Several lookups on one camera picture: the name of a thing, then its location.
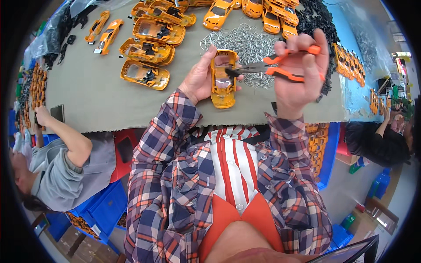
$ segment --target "person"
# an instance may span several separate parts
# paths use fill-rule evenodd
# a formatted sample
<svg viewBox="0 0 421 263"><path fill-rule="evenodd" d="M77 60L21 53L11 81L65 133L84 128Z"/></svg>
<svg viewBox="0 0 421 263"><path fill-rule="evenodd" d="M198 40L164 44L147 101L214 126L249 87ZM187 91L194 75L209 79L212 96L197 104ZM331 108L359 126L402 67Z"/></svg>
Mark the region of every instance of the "person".
<svg viewBox="0 0 421 263"><path fill-rule="evenodd" d="M317 56L299 52L313 44L321 47ZM194 128L202 118L196 104L211 95L215 46L162 104L133 151L124 242L130 262L307 262L329 247L332 225L302 112L320 94L328 43L317 29L314 39L277 42L276 54L286 47L293 54L280 67L303 74L305 83L275 78L278 111L265 113L266 141L247 143L258 133L239 125L204 136ZM224 64L218 58L215 65Z"/></svg>
<svg viewBox="0 0 421 263"><path fill-rule="evenodd" d="M390 168L408 161L412 155L412 120L405 126L402 135L391 129L393 119L401 111L383 108L384 121L350 122L346 125L345 139L353 155L363 156L370 161Z"/></svg>
<svg viewBox="0 0 421 263"><path fill-rule="evenodd" d="M21 152L11 151L15 183L28 210L69 211L108 186L116 166L112 133L88 138L53 118L45 106L35 111L38 123L60 138L44 146L37 129L29 167Z"/></svg>

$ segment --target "worker's hand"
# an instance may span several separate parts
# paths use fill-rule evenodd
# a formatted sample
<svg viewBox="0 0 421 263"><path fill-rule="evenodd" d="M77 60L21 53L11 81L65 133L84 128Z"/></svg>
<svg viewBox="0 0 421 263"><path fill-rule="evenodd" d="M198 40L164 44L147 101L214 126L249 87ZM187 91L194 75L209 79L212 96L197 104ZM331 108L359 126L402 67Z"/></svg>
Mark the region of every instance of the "worker's hand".
<svg viewBox="0 0 421 263"><path fill-rule="evenodd" d="M321 47L317 56L298 52L308 49L311 45ZM283 59L279 67L292 74L304 75L304 83L275 78L277 112L278 118L295 120L302 116L304 106L315 101L320 95L323 86L320 73L325 76L329 65L328 41L321 29L315 29L314 39L307 34L300 34L288 38L286 43L276 42L274 46L278 56L282 56L286 48L293 54Z"/></svg>
<svg viewBox="0 0 421 263"><path fill-rule="evenodd" d="M45 106L36 107L35 112L37 113L37 121L41 126L48 127L49 122L54 119Z"/></svg>
<svg viewBox="0 0 421 263"><path fill-rule="evenodd" d="M179 87L194 105L203 99L209 98L211 95L212 76L210 63L215 55L216 47L211 45L199 62L192 67ZM215 58L215 65L222 65L223 63L224 61L218 59L218 57ZM242 80L243 78L244 76L239 76L237 79Z"/></svg>

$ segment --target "orange fabric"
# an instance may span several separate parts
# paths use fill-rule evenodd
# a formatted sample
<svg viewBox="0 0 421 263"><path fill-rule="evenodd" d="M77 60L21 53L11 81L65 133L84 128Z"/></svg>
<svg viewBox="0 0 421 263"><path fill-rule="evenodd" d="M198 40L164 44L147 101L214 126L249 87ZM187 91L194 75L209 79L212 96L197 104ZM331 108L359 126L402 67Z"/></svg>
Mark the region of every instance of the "orange fabric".
<svg viewBox="0 0 421 263"><path fill-rule="evenodd" d="M225 228L230 223L240 220L251 224L254 228L259 230L274 250L284 252L281 238L276 230L275 223L273 222L269 205L261 193L258 193L253 198L242 216L240 216L234 206L216 194L212 197L212 209L213 223L199 246L199 262L204 262L211 251L213 244L218 240Z"/></svg>

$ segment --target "wall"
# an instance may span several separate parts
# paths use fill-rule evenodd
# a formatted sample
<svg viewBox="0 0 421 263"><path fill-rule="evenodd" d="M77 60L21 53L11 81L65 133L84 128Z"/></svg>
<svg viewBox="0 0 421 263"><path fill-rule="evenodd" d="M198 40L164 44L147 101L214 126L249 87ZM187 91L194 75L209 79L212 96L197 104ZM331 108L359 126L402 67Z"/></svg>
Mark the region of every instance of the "wall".
<svg viewBox="0 0 421 263"><path fill-rule="evenodd" d="M415 195L419 165L420 164L416 162L414 158L411 160L411 165L403 165L398 185L388 207L392 213L399 217L399 222L393 235L390 235L380 226L376 228L375 234L379 235L379 245L377 249L378 256L388 248L405 223L406 215L410 210L412 200Z"/></svg>

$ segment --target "blue plastic crate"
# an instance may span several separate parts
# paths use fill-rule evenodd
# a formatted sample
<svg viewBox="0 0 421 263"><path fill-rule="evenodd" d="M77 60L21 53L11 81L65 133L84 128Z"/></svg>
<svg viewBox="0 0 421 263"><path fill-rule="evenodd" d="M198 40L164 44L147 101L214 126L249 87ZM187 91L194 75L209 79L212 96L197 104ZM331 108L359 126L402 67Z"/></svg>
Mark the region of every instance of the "blue plastic crate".
<svg viewBox="0 0 421 263"><path fill-rule="evenodd" d="M325 147L325 155L323 156L322 168L320 169L319 179L317 183L319 190L323 190L328 186L330 175L332 174L333 164L335 163L336 148L339 142L340 122L331 122L328 131L328 142Z"/></svg>

